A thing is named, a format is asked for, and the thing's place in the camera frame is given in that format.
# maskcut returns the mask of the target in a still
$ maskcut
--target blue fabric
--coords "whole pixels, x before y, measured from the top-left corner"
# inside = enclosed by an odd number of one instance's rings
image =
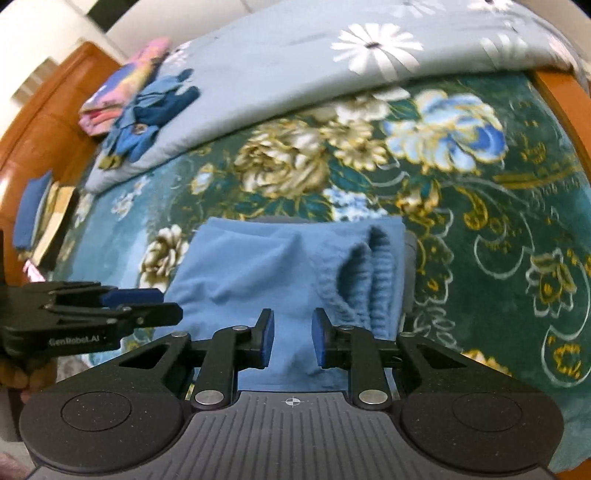
[[[30,251],[33,248],[37,222],[40,220],[38,211],[44,207],[41,204],[44,203],[51,179],[50,170],[39,179],[30,180],[22,194],[12,233],[12,246],[17,250]]]
[[[103,153],[130,163],[138,161],[154,144],[160,129],[199,98],[194,86],[177,95],[192,72],[188,69],[162,77],[139,92],[115,121],[103,143]]]
[[[359,223],[279,224],[210,219],[196,232],[165,300],[184,312],[175,327],[210,338],[275,312],[269,367],[239,376],[242,390],[344,390],[346,374],[317,366],[316,307],[336,325],[396,335],[404,284],[404,225],[398,217]]]

